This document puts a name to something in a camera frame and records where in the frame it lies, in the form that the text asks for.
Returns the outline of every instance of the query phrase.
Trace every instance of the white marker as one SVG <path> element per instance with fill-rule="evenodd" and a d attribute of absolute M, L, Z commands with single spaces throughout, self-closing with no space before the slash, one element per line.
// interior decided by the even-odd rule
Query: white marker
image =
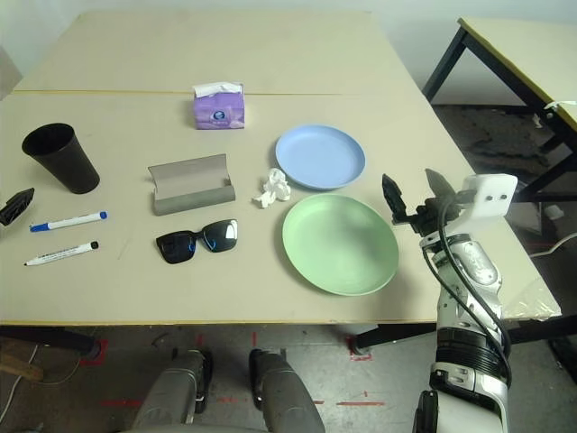
<path fill-rule="evenodd" d="M 54 230 L 55 228 L 76 226 L 78 224 L 91 223 L 92 221 L 100 221 L 101 219 L 107 219 L 108 214 L 103 210 L 102 212 L 96 212 L 95 214 L 75 216 L 69 219 L 62 219 L 60 221 L 54 221 L 52 223 L 38 224 L 36 226 L 30 226 L 31 232 L 45 232 L 46 230 Z"/>
<path fill-rule="evenodd" d="M 96 250 L 98 248 L 98 242 L 92 241 L 88 244 L 82 244 L 79 246 L 73 246 L 72 248 L 67 248 L 66 250 L 57 251 L 56 253 L 48 253 L 44 255 L 39 255 L 34 257 L 24 264 L 24 266 L 33 266 L 34 264 L 44 264 L 54 262 L 55 260 L 66 259 L 72 255 L 87 253 L 88 251 Z"/>

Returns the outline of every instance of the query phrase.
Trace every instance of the black cup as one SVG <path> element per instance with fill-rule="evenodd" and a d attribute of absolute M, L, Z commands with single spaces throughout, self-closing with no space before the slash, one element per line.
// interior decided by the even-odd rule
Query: black cup
<path fill-rule="evenodd" d="M 96 188 L 100 177 L 69 124 L 46 124 L 29 133 L 22 150 L 75 194 Z"/>

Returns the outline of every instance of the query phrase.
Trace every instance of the blue marker cap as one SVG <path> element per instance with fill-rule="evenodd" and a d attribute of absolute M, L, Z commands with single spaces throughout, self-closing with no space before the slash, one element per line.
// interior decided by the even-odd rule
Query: blue marker cap
<path fill-rule="evenodd" d="M 37 226 L 30 226 L 31 232 L 45 232 L 47 230 L 50 230 L 48 228 L 48 223 L 38 224 Z"/>

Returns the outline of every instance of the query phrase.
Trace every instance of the wooden stick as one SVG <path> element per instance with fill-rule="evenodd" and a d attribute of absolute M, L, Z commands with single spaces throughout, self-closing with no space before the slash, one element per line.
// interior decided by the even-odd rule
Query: wooden stick
<path fill-rule="evenodd" d="M 22 376 L 32 382 L 39 382 L 44 377 L 44 371 L 39 366 L 30 365 L 5 353 L 0 353 L 0 372 Z"/>

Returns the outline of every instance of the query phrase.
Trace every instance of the sunglasses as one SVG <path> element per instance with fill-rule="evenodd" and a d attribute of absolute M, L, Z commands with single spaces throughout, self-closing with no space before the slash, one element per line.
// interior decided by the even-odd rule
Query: sunglasses
<path fill-rule="evenodd" d="M 156 238 L 156 245 L 168 263 L 181 263 L 192 259 L 197 249 L 197 239 L 205 241 L 213 253 L 230 250 L 236 245 L 238 223 L 235 219 L 218 221 L 195 233 L 188 230 L 168 233 Z"/>

